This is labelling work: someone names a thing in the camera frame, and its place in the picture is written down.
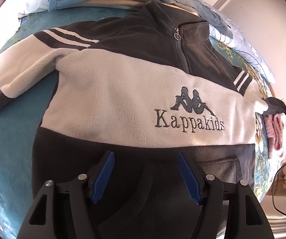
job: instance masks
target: zipper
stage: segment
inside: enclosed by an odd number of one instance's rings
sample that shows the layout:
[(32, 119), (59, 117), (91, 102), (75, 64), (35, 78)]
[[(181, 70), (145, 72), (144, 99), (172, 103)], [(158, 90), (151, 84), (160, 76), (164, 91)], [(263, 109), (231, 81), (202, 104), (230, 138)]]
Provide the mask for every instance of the zipper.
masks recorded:
[(183, 50), (182, 50), (182, 38), (181, 38), (181, 35), (180, 35), (180, 33), (179, 33), (179, 29), (178, 29), (178, 27), (177, 28), (175, 28), (175, 33), (174, 33), (174, 38), (176, 39), (176, 48), (177, 48), (177, 50), (178, 50), (178, 52), (179, 52), (179, 54), (181, 55), (181, 59), (182, 59), (182, 61), (183, 61), (183, 64), (184, 64), (184, 71), (185, 71), (185, 73), (190, 73), (190, 71), (189, 71), (189, 69), (188, 69), (188, 65), (187, 65), (187, 60), (186, 60), (186, 57), (185, 57), (185, 55), (184, 55), (184, 53), (183, 53)]

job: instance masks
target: zipper pull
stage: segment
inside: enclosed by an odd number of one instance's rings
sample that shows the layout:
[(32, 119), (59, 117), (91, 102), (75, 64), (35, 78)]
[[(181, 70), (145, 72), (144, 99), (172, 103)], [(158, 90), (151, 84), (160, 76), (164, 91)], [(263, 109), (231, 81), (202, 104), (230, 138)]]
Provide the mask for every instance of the zipper pull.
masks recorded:
[(175, 31), (176, 31), (176, 33), (174, 33), (174, 38), (177, 40), (181, 40), (182, 38), (181, 38), (181, 35), (178, 31), (178, 28), (175, 28)]

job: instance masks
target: embroidered logo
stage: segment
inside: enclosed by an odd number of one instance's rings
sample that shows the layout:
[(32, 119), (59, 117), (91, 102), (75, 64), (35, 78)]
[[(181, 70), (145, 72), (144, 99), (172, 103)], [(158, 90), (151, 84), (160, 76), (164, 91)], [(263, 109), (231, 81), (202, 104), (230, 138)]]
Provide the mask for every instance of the embroidered logo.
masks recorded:
[[(156, 125), (157, 128), (181, 128), (182, 132), (186, 133), (190, 130), (191, 133), (195, 133), (197, 130), (217, 130), (224, 131), (225, 125), (223, 120), (219, 120), (215, 114), (209, 109), (206, 103), (202, 102), (197, 90), (193, 90), (193, 98), (188, 95), (188, 89), (183, 86), (181, 89), (181, 95), (176, 96), (176, 102), (170, 109), (172, 111), (178, 111), (182, 106), (188, 113), (195, 112), (197, 116), (172, 116), (166, 110), (157, 109), (156, 111)], [(204, 114), (204, 110), (210, 113), (210, 117)]]
[(215, 116), (215, 114), (206, 106), (206, 103), (202, 102), (198, 91), (195, 89), (193, 90), (193, 98), (191, 99), (188, 95), (188, 89), (185, 86), (182, 87), (181, 95), (176, 96), (176, 103), (171, 107), (171, 110), (178, 111), (180, 105), (182, 105), (189, 113), (192, 113), (194, 110), (196, 114), (202, 114), (204, 110), (208, 110), (212, 116)]

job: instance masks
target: bed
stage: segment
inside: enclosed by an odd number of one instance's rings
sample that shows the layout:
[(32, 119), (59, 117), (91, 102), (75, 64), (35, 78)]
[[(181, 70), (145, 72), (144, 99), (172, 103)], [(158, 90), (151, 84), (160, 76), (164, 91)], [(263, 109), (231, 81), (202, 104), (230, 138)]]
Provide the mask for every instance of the bed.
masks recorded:
[[(30, 14), (22, 19), (19, 30), (0, 49), (0, 53), (37, 31), (80, 21), (125, 17), (129, 13), (131, 11), (123, 9), (78, 7)], [(216, 39), (211, 37), (210, 41), (221, 55), (258, 82), (264, 98), (272, 96), (267, 81), (248, 62)], [(0, 110), (0, 234), (6, 239), (16, 237), (32, 203), (33, 139), (57, 80), (58, 73), (52, 72)], [(268, 160), (267, 135), (263, 117), (259, 114), (256, 114), (256, 130), (254, 193), (261, 201), (281, 163)]]

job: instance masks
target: folded pink fabric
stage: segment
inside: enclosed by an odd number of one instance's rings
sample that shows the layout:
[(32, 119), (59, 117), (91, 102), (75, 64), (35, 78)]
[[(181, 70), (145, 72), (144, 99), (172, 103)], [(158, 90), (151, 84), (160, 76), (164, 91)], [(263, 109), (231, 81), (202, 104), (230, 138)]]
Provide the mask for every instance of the folded pink fabric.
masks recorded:
[(282, 147), (282, 133), (284, 125), (280, 114), (263, 115), (266, 133), (268, 138), (268, 158), (280, 160), (284, 158), (284, 148)]

